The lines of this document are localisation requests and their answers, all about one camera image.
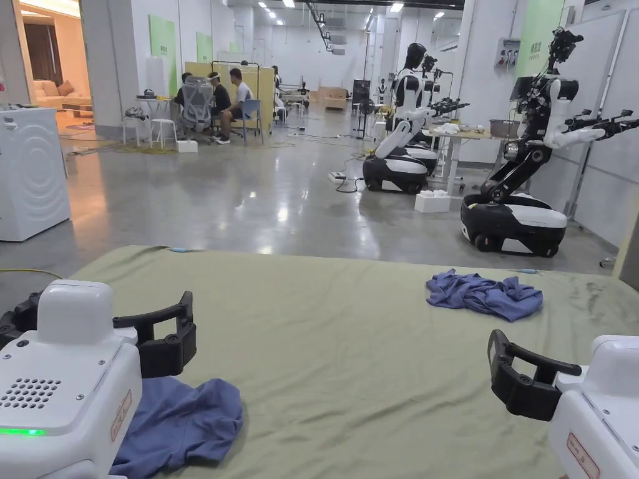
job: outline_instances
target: green indicator light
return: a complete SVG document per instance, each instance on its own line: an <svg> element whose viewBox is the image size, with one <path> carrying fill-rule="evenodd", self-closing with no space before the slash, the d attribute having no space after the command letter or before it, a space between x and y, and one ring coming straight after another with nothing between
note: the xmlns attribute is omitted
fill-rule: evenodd
<svg viewBox="0 0 639 479"><path fill-rule="evenodd" d="M0 429L0 434L5 436L45 436L46 433L43 429Z"/></svg>

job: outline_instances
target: white stool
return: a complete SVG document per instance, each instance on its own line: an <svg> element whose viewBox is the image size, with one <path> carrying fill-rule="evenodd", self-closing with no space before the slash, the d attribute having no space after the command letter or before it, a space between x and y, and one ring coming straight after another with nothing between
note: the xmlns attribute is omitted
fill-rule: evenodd
<svg viewBox="0 0 639 479"><path fill-rule="evenodd" d="M282 123L286 123L286 107L275 107L275 117L279 118L277 112L282 111Z"/></svg>
<svg viewBox="0 0 639 479"><path fill-rule="evenodd" d="M140 146L140 133L137 131L137 118L130 116L122 117L122 144L127 144L127 121L133 121L135 123L135 141Z"/></svg>
<svg viewBox="0 0 639 479"><path fill-rule="evenodd" d="M160 131L158 132L158 137L155 139L155 142L160 143L162 145L162 149L164 149L164 125L173 125L173 136L177 144L178 132L175 130L175 122L169 119L157 118L151 120L151 135L149 137L151 148L153 147L153 127L155 126L155 124L160 127Z"/></svg>

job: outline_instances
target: blue cloth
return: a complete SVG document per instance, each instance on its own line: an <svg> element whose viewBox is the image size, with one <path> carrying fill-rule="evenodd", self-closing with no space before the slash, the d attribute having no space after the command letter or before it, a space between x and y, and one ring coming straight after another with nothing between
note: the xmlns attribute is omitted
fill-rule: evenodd
<svg viewBox="0 0 639 479"><path fill-rule="evenodd" d="M242 428L240 392L221 379L193 389L174 377L143 379L142 400L110 474L146 479L190 459L216 466Z"/></svg>
<svg viewBox="0 0 639 479"><path fill-rule="evenodd" d="M455 270L439 273L426 282L431 290L427 299L433 306L467 308L478 313L494 314L513 323L530 316L544 303L544 295L532 286L519 283L513 276L503 282L482 278L478 274L456 275Z"/></svg>

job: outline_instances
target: mesh chair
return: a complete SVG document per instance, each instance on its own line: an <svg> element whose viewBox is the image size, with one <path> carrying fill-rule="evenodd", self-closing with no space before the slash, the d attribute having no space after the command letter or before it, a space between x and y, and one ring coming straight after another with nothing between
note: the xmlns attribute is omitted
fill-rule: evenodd
<svg viewBox="0 0 639 479"><path fill-rule="evenodd" d="M258 112L257 120L259 125L259 134L262 136L262 145L264 144L264 129L262 128L262 117L259 100L244 100L242 102L242 136L244 136L244 144L246 144L246 120L251 119L254 112Z"/></svg>
<svg viewBox="0 0 639 479"><path fill-rule="evenodd" d="M213 86L204 77L187 77L182 85L184 95L184 109L180 118L180 125L185 135L190 139L211 143L211 139L201 132L211 126L211 101L213 100Z"/></svg>

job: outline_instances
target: concrete floor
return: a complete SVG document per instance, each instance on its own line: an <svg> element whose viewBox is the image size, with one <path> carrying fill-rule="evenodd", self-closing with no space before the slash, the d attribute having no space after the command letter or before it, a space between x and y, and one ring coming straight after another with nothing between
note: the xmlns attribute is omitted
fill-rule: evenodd
<svg viewBox="0 0 639 479"><path fill-rule="evenodd" d="M309 135L351 134L350 115L312 107L304 118L291 116L289 125L275 127L264 146L249 137L245 147L234 137L231 145L200 146L198 154L104 151L69 156L72 220L23 243L0 244L0 268L39 268L67 277L110 250L137 244L609 273L598 265L610 255L605 246L575 225L552 259L483 254L461 235L459 200L448 213L421 215L413 208L412 196L340 194L327 174L341 170L351 154L371 145L346 137L289 135L298 125ZM65 149L100 144L82 141L95 138L93 133L62 133L76 135L62 140ZM361 175L361 168L358 160L348 162L349 177ZM486 173L466 175L480 182ZM348 183L345 189L352 186ZM3 273L0 310L13 308L51 280Z"/></svg>

